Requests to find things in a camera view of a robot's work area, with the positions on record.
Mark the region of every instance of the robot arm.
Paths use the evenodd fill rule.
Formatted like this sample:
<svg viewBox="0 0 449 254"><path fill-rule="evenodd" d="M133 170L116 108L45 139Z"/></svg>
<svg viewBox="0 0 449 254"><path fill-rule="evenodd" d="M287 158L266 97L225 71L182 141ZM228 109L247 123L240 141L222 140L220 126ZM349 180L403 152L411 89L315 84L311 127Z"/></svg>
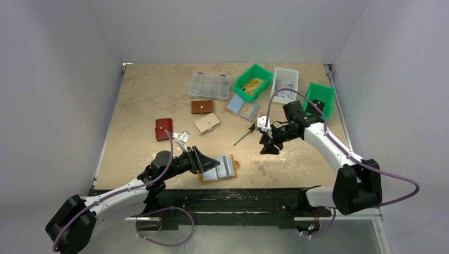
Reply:
<svg viewBox="0 0 449 254"><path fill-rule="evenodd" d="M348 215L382 203L380 175L350 160L342 153L342 149L356 160L379 169L375 160L364 160L350 151L329 130L325 132L322 118L315 114L308 115L303 111L300 102L288 103L283 109L288 123L279 128L270 123L266 124L265 116L257 119L256 129L263 134L260 141L260 144L264 145L261 154L278 155L284 142L301 138L315 147L337 174L333 187L318 186L301 193L298 197L299 209L306 211L313 210L313 207L325 206L336 208L341 214Z"/></svg>
<svg viewBox="0 0 449 254"><path fill-rule="evenodd" d="M148 207L153 208L157 205L156 196L165 189L165 180L186 171L202 174L220 165L217 160L201 154L195 146L184 147L183 150L179 157L173 159L163 177L150 185L146 184L164 171L171 156L169 151L159 152L137 179L120 188L99 196L74 195L66 200L45 228L53 242L63 231L57 241L57 251L62 254L78 253L86 247L91 237L104 229L127 217L141 214ZM81 216L63 230L80 212Z"/></svg>

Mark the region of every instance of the beige wallet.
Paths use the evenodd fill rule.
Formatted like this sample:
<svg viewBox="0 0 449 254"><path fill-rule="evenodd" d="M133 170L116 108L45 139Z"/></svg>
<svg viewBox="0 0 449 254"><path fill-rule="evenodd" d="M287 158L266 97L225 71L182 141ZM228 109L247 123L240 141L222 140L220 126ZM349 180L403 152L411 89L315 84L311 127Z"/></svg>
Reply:
<svg viewBox="0 0 449 254"><path fill-rule="evenodd" d="M218 120L217 116L214 113L210 113L194 121L193 123L195 124L198 133L201 135L217 128L219 126L220 120Z"/></svg>

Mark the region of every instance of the white wall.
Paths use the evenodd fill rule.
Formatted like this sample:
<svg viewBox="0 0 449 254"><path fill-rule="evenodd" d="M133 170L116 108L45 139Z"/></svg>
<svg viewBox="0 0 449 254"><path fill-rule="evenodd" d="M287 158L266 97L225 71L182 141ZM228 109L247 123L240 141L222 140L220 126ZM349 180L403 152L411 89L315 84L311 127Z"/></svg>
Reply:
<svg viewBox="0 0 449 254"><path fill-rule="evenodd" d="M447 253L449 2L370 0L335 62L354 149L417 180L382 209L394 253ZM384 200L412 190L383 178Z"/></svg>
<svg viewBox="0 0 449 254"><path fill-rule="evenodd" d="M92 0L123 62L334 62L367 0Z"/></svg>
<svg viewBox="0 0 449 254"><path fill-rule="evenodd" d="M51 253L44 227L86 194L121 62L88 0L0 4L1 253Z"/></svg>

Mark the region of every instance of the red wallet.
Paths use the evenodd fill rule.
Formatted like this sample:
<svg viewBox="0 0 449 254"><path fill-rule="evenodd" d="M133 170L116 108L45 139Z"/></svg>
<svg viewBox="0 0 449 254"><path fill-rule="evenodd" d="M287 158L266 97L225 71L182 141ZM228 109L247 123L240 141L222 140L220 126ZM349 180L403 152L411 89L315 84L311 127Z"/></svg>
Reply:
<svg viewBox="0 0 449 254"><path fill-rule="evenodd" d="M156 140L157 141L164 141L168 140L167 133L165 133L165 130L173 133L173 121L171 118L161 118L156 119Z"/></svg>

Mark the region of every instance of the green bin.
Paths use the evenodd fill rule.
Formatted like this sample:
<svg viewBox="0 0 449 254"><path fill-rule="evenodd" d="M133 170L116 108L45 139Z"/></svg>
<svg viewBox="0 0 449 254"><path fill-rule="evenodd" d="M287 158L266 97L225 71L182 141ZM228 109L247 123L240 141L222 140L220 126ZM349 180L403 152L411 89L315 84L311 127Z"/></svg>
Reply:
<svg viewBox="0 0 449 254"><path fill-rule="evenodd" d="M334 96L335 90L332 87L323 86L315 83L310 83L309 89L307 90L306 93L306 97L309 98L311 101L318 100L324 103L322 111L326 116L326 119L329 119L330 114L332 113L332 108L334 107ZM308 104L309 104L308 101L304 103L303 107L304 111L308 115L316 113L315 108L312 107L307 108Z"/></svg>
<svg viewBox="0 0 449 254"><path fill-rule="evenodd" d="M260 78L264 82L261 84L261 86L254 92L252 96L245 93L241 89L243 88L243 85L248 83L250 79L252 78ZM251 66L243 75L241 75L235 82L233 91L238 94L240 97L242 97L247 102L253 102L254 99L256 99L259 94L266 89L271 82L271 79L273 78L273 74L266 69L262 68L258 64L254 64Z"/></svg>

